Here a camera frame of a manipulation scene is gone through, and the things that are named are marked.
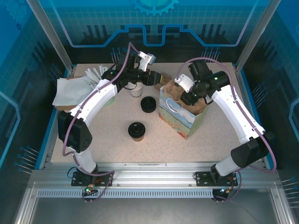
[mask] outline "paper cup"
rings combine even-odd
[[[128,83],[127,88],[132,89],[132,90],[130,90],[132,97],[138,98],[142,95],[143,84],[142,83],[136,83],[136,84]]]

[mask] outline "glass panel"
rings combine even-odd
[[[0,1],[0,40],[0,220],[13,223],[65,67],[24,0]]]
[[[299,3],[281,1],[244,66],[252,103],[272,144],[282,180],[299,179]],[[298,194],[290,202],[298,201]]]
[[[41,1],[74,63],[111,63],[114,53],[122,51],[129,41],[155,54],[157,62],[183,62],[195,56],[236,62],[267,3],[268,0]]]

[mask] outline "gear logo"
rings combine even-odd
[[[156,16],[174,9],[174,4],[177,4],[178,0],[132,0],[132,3],[141,13]]]
[[[27,15],[26,4],[25,0],[0,0],[0,6],[4,5],[17,23],[21,23]]]

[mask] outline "brown paper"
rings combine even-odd
[[[205,110],[205,108],[207,107],[207,104],[205,103],[205,100],[203,98],[198,99],[198,101],[195,103],[195,105],[186,105],[181,100],[181,96],[184,92],[184,89],[181,86],[176,86],[174,84],[174,79],[169,81],[165,85],[164,92],[169,97],[171,97],[175,102],[177,102],[179,105],[181,105],[184,109],[186,109],[190,113],[194,114],[195,116],[202,113]]]

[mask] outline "black mounting bracket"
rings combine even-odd
[[[227,175],[227,178],[223,179],[223,181],[218,182],[217,185],[214,183],[214,180],[212,179],[209,171],[196,172],[193,177],[196,180],[197,187],[231,187],[232,185],[234,185],[234,187],[238,186],[236,174],[232,173]]]
[[[101,179],[101,181],[97,182],[95,184],[95,187],[105,187],[111,178],[111,175],[105,175],[105,176],[99,176],[98,179]],[[89,184],[94,182],[94,177],[90,175],[83,174],[82,172],[74,172],[73,177],[71,180],[71,186],[73,187],[87,187]]]

